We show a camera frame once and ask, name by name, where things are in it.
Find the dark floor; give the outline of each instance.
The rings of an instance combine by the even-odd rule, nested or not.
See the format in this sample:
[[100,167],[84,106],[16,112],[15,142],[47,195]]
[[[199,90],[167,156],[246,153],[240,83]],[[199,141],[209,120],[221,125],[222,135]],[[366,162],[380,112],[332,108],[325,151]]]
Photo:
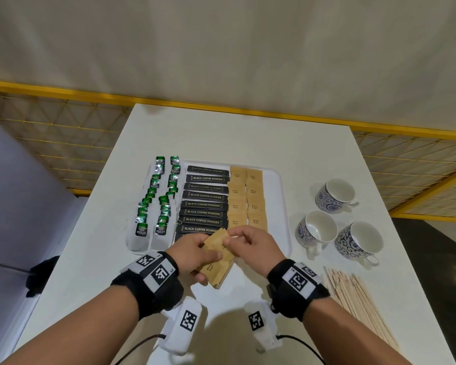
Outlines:
[[456,360],[456,242],[425,221],[393,223]]

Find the paisley pattern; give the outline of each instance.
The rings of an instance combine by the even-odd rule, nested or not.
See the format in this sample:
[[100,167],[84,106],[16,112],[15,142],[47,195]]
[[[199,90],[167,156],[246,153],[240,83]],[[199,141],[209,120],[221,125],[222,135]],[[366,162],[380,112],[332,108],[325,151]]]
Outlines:
[[316,241],[316,238],[307,230],[306,217],[304,217],[297,225],[296,239],[303,247],[307,247]]
[[351,224],[344,228],[334,240],[337,251],[346,258],[364,258],[372,255],[360,248],[351,235]]
[[338,211],[345,204],[329,194],[326,184],[317,193],[315,201],[317,207],[326,213]]

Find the person's left hand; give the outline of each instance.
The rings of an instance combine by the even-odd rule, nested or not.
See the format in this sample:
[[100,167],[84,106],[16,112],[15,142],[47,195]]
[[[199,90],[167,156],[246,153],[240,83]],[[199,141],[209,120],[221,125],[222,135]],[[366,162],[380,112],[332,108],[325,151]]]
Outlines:
[[207,278],[204,274],[198,272],[196,268],[204,264],[220,261],[223,258],[223,254],[220,251],[201,248],[208,237],[209,235],[207,234],[189,233],[178,239],[166,250],[166,253],[176,262],[179,274],[191,273],[196,281],[202,285],[207,285]]

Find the ceramic mug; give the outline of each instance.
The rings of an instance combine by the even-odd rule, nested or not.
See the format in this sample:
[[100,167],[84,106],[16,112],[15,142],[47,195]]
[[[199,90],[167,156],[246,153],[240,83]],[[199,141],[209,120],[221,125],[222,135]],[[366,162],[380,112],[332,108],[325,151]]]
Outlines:
[[338,226],[333,218],[315,210],[307,214],[296,227],[296,239],[305,248],[317,243],[317,254],[322,251],[322,244],[332,242],[338,234]]
[[354,200],[354,188],[343,179],[332,178],[327,181],[316,195],[316,205],[326,213],[338,211],[344,205],[357,206]]
[[372,266],[380,264],[374,254],[383,249],[382,235],[377,228],[365,221],[355,221],[341,230],[334,245],[345,258],[363,258]]

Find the person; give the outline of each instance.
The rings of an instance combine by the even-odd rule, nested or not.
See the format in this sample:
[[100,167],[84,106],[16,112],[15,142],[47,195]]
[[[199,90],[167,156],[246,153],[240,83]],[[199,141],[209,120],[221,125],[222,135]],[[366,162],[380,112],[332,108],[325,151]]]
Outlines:
[[[251,226],[239,226],[228,229],[228,234],[230,237],[223,240],[225,246],[251,269],[278,286],[281,293],[272,297],[273,305],[283,315],[298,317],[302,321],[327,364],[410,364],[325,294],[327,290],[322,285],[313,290],[312,299],[293,295],[292,291],[296,292],[294,289],[285,289],[283,276],[288,269],[301,270],[294,261],[284,257],[269,233]],[[187,234],[165,252],[154,252],[150,257],[146,255],[137,263],[145,263],[145,270],[148,270],[149,266],[156,265],[149,261],[158,258],[156,261],[162,261],[163,269],[173,267],[176,274],[192,273],[196,281],[206,285],[206,276],[196,268],[222,258],[219,251],[201,248],[207,237],[205,234]],[[182,288],[179,292],[177,283],[164,283],[152,288],[152,283],[146,285],[147,279],[144,282],[143,276],[135,273],[134,268],[130,269],[120,274],[98,296],[24,344],[2,364],[110,364],[139,319],[172,307],[182,297]],[[307,267],[304,270],[312,273]],[[167,279],[177,281],[176,274]],[[168,288],[160,293],[162,287]]]

